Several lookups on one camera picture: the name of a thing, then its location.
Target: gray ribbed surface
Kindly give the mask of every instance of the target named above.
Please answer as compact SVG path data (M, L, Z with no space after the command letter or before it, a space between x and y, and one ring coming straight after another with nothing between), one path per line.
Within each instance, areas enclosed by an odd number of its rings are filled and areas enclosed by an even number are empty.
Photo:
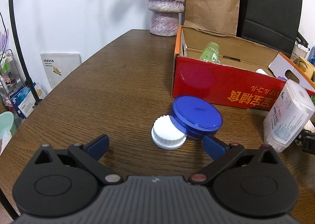
M130 176L107 186L83 211L59 219L21 216L15 224L297 224L291 216L251 220L222 208L205 187L187 184L183 177Z

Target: black pole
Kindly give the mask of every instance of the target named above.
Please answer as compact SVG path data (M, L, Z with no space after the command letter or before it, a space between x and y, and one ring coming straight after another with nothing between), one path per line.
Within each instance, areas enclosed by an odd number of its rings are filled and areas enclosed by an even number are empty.
M19 38L18 38L18 32L16 30L16 24L15 24L13 0L9 0L9 13L10 13L11 28L12 28L12 34L13 34L16 51L17 51L17 54L18 54L18 57L22 66L23 73L26 78L25 85L30 88L31 93L33 94L34 99L35 99L35 106L37 106L40 103L41 99L38 97L36 93L35 87L33 85L33 81L28 73L28 70L27 70L23 55L22 55L22 50L21 50L21 46L20 46Z
M8 212L8 214L10 215L12 220L16 220L18 218L19 215L16 213L16 211L14 210L14 208L12 207L12 205L10 204L8 199L5 197L5 195L1 189L0 189L0 203L3 205L5 210Z

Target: wooden table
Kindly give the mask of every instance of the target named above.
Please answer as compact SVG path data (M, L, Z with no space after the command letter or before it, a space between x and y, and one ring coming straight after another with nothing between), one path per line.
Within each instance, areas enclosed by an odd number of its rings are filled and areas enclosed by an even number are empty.
M188 177L207 165L211 160L201 142L187 140L181 148L166 151L151 139L155 119L167 114L173 102L174 45L175 37L131 30L68 75L22 124L0 157L0 184L9 200L13 203L15 180L44 143L67 148L108 134L110 149L100 161L123 177ZM224 120L219 139L259 148L266 111L216 107ZM315 156L291 145L281 157L300 185L293 216L302 223L314 223Z

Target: textured stone vase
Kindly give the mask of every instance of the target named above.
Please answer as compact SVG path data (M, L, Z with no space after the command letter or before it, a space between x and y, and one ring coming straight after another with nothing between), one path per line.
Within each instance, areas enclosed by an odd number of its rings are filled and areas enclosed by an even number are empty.
M178 30L178 14L184 11L185 0L149 0L153 12L150 33L160 36L174 36Z

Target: blue lid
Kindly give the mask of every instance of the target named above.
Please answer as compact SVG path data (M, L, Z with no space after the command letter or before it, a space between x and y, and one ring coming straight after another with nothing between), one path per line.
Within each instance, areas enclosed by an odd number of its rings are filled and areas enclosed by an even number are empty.
M171 120L180 130L217 131L222 126L220 112L210 103L193 96L179 96L174 100Z

